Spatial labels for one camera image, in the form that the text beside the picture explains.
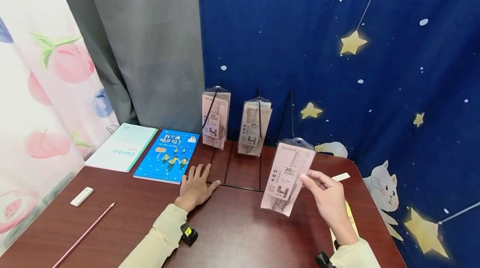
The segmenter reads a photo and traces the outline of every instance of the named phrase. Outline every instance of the white cat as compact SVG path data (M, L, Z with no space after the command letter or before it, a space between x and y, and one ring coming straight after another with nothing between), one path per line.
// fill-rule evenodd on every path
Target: white cat
M398 222L385 212L394 212L398 209L397 195L397 176L388 173L388 160L383 165L373 168L372 175L365 177L363 180L372 195L373 201L382 216L383 221L392 237L403 241L403 238L392 227L398 225Z
M316 152L328 152L334 155L334 157L347 158L348 151L345 146L340 142L329 142L315 146Z

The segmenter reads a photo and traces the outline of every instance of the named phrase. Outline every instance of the blue fruit print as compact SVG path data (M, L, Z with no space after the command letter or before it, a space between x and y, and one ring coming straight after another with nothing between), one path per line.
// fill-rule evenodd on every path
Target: blue fruit print
M0 18L0 42L2 43L13 43L13 38L8 32L7 27L3 23L3 20Z
M106 118L113 113L113 107L108 99L105 89L101 89L95 93L92 100L92 108L95 114L101 118Z

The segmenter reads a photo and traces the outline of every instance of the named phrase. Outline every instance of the gray curtain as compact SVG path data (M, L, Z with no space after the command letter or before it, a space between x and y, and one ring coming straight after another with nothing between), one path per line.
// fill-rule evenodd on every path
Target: gray curtain
M122 122L199 132L198 0L67 0Z

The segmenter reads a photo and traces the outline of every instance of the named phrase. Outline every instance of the wrist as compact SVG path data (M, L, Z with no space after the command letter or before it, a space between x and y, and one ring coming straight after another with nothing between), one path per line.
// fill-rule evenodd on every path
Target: wrist
M355 233L355 230L353 229L349 219L332 224L330 228L332 229L332 232L337 239L337 243L340 246L354 245L359 242L357 233Z
M192 201L182 196L177 197L173 204L187 213L190 213L195 208L195 204Z

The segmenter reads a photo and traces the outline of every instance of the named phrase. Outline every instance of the wooden table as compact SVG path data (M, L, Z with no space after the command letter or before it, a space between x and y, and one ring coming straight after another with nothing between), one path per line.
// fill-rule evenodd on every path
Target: wooden table
M231 141L223 151L199 144L190 163L212 163L210 181L220 179L224 185L257 190L265 188L274 154L274 148L264 148L260 158L239 155L237 143ZM342 183L360 236L370 243L382 267L404 268L355 164L318 154L312 168L329 176L350 174ZM98 216L116 202L61 265L61 268L116 268L179 192L178 185L135 179L132 177L135 170L136 166L130 173L82 169L0 258L0 267L52 267ZM95 192L78 208L69 205L86 186ZM262 195L220 186L205 205L189 215L190 225L199 233L197 242L192 247L180 243L164 267L315 268L314 257L319 252L332 255L328 227L310 192L302 190L289 218L261 209Z

